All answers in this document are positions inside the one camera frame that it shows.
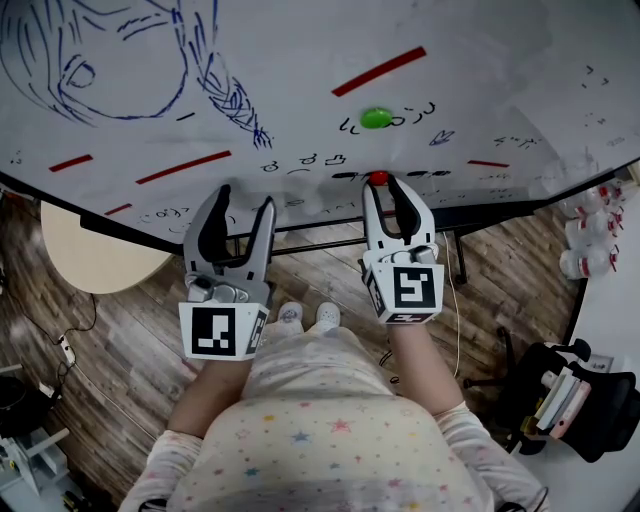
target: foot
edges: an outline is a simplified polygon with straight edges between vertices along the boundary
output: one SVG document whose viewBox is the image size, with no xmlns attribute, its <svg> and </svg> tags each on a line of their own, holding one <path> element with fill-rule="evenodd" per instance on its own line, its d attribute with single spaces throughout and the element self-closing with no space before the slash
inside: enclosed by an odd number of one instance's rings
<svg viewBox="0 0 640 512">
<path fill-rule="evenodd" d="M 323 302 L 316 311 L 316 324 L 329 329 L 340 326 L 340 310 L 333 302 Z"/>
<path fill-rule="evenodd" d="M 278 311 L 278 322 L 290 324 L 291 322 L 302 322 L 302 306 L 297 302 L 286 302 L 280 306 Z"/>
</svg>

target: power strip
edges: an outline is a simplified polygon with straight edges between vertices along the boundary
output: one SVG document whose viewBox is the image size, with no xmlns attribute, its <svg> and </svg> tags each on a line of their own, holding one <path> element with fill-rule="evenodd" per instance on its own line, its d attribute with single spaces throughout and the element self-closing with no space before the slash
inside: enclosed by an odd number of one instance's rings
<svg viewBox="0 0 640 512">
<path fill-rule="evenodd" d="M 64 357 L 67 358 L 67 366 L 71 368 L 76 364 L 76 353 L 71 348 L 71 345 L 69 345 L 69 340 L 67 340 L 67 337 L 65 335 L 60 336 L 58 338 L 58 341 L 60 342 L 60 346 L 64 351 Z"/>
</svg>

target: cable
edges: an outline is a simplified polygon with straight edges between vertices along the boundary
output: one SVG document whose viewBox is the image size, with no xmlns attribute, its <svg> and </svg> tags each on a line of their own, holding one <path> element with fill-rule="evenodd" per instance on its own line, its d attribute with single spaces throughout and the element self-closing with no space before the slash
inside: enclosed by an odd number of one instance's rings
<svg viewBox="0 0 640 512">
<path fill-rule="evenodd" d="M 66 331 L 64 331 L 64 334 L 62 336 L 60 336 L 60 338 L 62 337 L 66 337 L 67 333 L 69 332 L 89 332 L 91 329 L 93 329 L 96 326 L 96 321 L 98 320 L 98 307 L 96 306 L 96 297 L 93 293 L 90 293 L 89 295 L 91 295 L 91 301 L 93 302 L 93 322 L 91 322 L 91 325 L 89 327 L 69 327 Z M 58 343 L 54 343 L 54 345 L 60 345 L 61 340 L 60 338 L 58 338 Z"/>
<path fill-rule="evenodd" d="M 42 327 L 40 324 L 38 324 L 38 322 L 36 322 L 33 318 L 31 318 L 26 310 L 24 309 L 24 306 L 22 305 L 22 302 L 20 302 L 20 299 L 18 297 L 16 297 L 13 293 L 11 293 L 11 291 L 9 290 L 9 286 L 7 285 L 7 293 L 9 294 L 9 297 L 11 297 L 17 304 L 18 307 L 20 308 L 20 312 L 24 315 L 24 317 L 29 320 L 29 322 L 31 322 L 33 324 L 33 326 L 38 329 L 42 334 L 44 334 L 49 341 L 51 342 L 52 345 L 60 345 L 60 343 L 62 343 L 62 338 L 64 336 L 67 335 L 67 333 L 69 332 L 89 332 L 91 329 L 93 329 L 96 325 L 96 321 L 98 320 L 98 307 L 96 305 L 96 298 L 93 295 L 93 293 L 90 293 L 89 295 L 91 295 L 91 301 L 93 303 L 93 321 L 91 322 L 91 325 L 89 327 L 69 327 L 66 331 L 64 331 L 64 333 L 62 334 L 62 336 L 60 336 L 57 340 L 55 340 L 45 329 L 44 327 Z"/>
<path fill-rule="evenodd" d="M 109 401 L 109 403 L 111 403 L 111 405 L 113 405 L 116 409 L 118 409 L 118 411 L 120 411 L 124 416 L 126 416 L 126 417 L 129 419 L 129 421 L 130 421 L 131 423 L 133 423 L 136 427 L 138 427 L 140 430 L 142 430 L 145 434 L 147 434 L 147 435 L 148 435 L 151 439 L 153 439 L 154 441 L 156 441 L 156 440 L 157 440 L 157 437 L 155 437 L 154 435 L 150 434 L 150 433 L 149 433 L 149 432 L 148 432 L 148 431 L 147 431 L 147 430 L 146 430 L 142 425 L 140 425 L 136 420 L 134 420 L 131 416 L 129 416 L 129 415 L 127 414 L 127 412 L 126 412 L 122 407 L 120 407 L 120 406 L 119 406 L 117 403 L 115 403 L 111 398 L 109 398 L 107 395 L 105 395 L 105 394 L 102 392 L 102 390 L 101 390 L 98 386 L 96 386 L 96 385 L 93 383 L 93 381 L 92 381 L 89 377 L 87 377 L 87 374 L 86 374 L 86 373 L 84 373 L 84 372 L 82 371 L 82 368 L 80 368 L 77 364 L 76 364 L 76 365 L 74 365 L 74 366 L 75 366 L 75 367 L 76 367 L 76 369 L 77 369 L 77 370 L 82 374 L 82 376 L 83 376 L 85 379 L 87 379 L 87 381 L 88 381 L 88 382 L 89 382 L 89 383 L 90 383 L 90 384 L 91 384 L 91 385 L 96 389 L 96 391 L 97 391 L 98 393 L 100 393 L 100 394 L 101 394 L 101 395 L 102 395 L 106 400 L 108 400 L 108 401 Z"/>
<path fill-rule="evenodd" d="M 69 370 L 71 370 L 71 368 L 73 368 L 76 365 L 76 363 L 73 363 L 72 365 L 68 365 L 67 363 L 65 363 L 64 361 L 60 361 L 60 363 L 58 364 L 58 369 L 56 370 L 56 375 L 58 376 L 58 390 L 62 390 L 62 386 L 64 386 L 65 381 L 67 380 L 67 375 L 69 374 Z"/>
<path fill-rule="evenodd" d="M 538 503 L 538 506 L 535 508 L 535 510 L 533 512 L 538 512 L 540 510 L 540 507 L 543 505 L 544 500 L 547 499 L 547 496 L 549 496 L 549 488 L 548 487 L 543 487 L 542 490 L 544 491 L 544 494 L 542 495 L 542 499 L 540 500 L 540 503 Z"/>
<path fill-rule="evenodd" d="M 460 310 L 458 309 L 458 299 L 456 298 L 456 289 L 453 287 L 453 279 L 451 278 L 451 262 L 449 261 L 449 239 L 447 238 L 447 233 L 442 232 L 442 236 L 444 236 L 444 244 L 447 247 L 447 270 L 449 271 L 449 284 L 451 285 L 451 293 L 453 293 L 453 303 L 456 306 L 456 325 L 458 331 L 458 342 L 457 342 L 457 352 L 458 355 L 456 357 L 456 371 L 453 372 L 453 378 L 455 379 L 458 376 L 458 370 L 460 369 Z"/>
</svg>

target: book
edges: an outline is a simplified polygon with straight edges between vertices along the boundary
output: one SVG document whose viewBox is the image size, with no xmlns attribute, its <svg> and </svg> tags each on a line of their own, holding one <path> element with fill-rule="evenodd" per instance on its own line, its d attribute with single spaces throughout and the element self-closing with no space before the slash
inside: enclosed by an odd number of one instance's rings
<svg viewBox="0 0 640 512">
<path fill-rule="evenodd" d="M 553 417 L 558 412 L 558 409 L 562 407 L 562 404 L 564 403 L 567 396 L 569 395 L 571 388 L 573 387 L 575 382 L 578 380 L 573 375 L 563 376 L 561 374 L 559 379 L 560 378 L 562 378 L 562 382 L 560 382 L 560 385 L 558 386 L 558 389 L 555 395 L 551 399 L 551 402 L 549 403 L 544 413 L 540 416 L 540 419 L 538 420 L 539 430 L 547 430 L 549 427 L 551 427 L 551 421 L 553 420 Z"/>
<path fill-rule="evenodd" d="M 549 432 L 549 435 L 551 437 L 560 439 L 567 432 L 567 430 L 571 426 L 571 423 L 573 423 L 573 420 L 580 412 L 580 409 L 584 405 L 584 402 L 589 396 L 590 392 L 591 385 L 588 382 L 581 381 L 580 386 L 578 387 L 578 391 L 573 396 L 573 399 L 562 413 L 562 416 L 560 417 L 558 422 L 551 429 L 551 432 Z"/>
<path fill-rule="evenodd" d="M 558 412 L 556 412 L 553 419 L 549 423 L 548 428 L 552 428 L 556 423 L 558 423 L 558 420 L 562 417 L 567 407 L 569 407 L 569 404 L 571 403 L 571 400 L 573 400 L 573 397 L 575 396 L 575 394 L 578 392 L 578 389 L 580 389 L 581 383 L 582 381 L 580 379 L 576 379 L 576 381 L 573 383 L 573 386 L 571 386 L 571 390 L 567 394 L 567 398 L 565 398 L 564 402 L 562 402 L 562 405 L 558 409 Z"/>
<path fill-rule="evenodd" d="M 560 385 L 562 384 L 564 377 L 567 375 L 571 375 L 571 373 L 572 373 L 571 370 L 569 370 L 569 368 L 567 367 L 564 367 L 562 369 L 562 371 L 560 372 L 560 375 L 558 375 L 558 377 L 553 382 L 553 386 L 549 390 L 549 393 L 547 393 L 547 396 L 542 402 L 542 405 L 536 411 L 534 415 L 536 419 L 540 420 L 540 418 L 542 418 L 542 415 L 546 412 L 547 408 L 549 407 L 549 404 L 551 404 L 553 397 L 555 397 L 556 393 L 558 392 L 558 389 L 560 389 Z"/>
</svg>

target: beige table top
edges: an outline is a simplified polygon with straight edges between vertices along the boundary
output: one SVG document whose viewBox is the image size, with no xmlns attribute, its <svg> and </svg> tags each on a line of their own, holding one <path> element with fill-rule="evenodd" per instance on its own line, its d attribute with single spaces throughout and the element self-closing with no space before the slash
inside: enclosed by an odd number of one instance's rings
<svg viewBox="0 0 640 512">
<path fill-rule="evenodd" d="M 44 243 L 56 270 L 90 293 L 115 293 L 157 272 L 171 254 L 80 227 L 80 216 L 48 203 L 40 210 Z"/>
</svg>

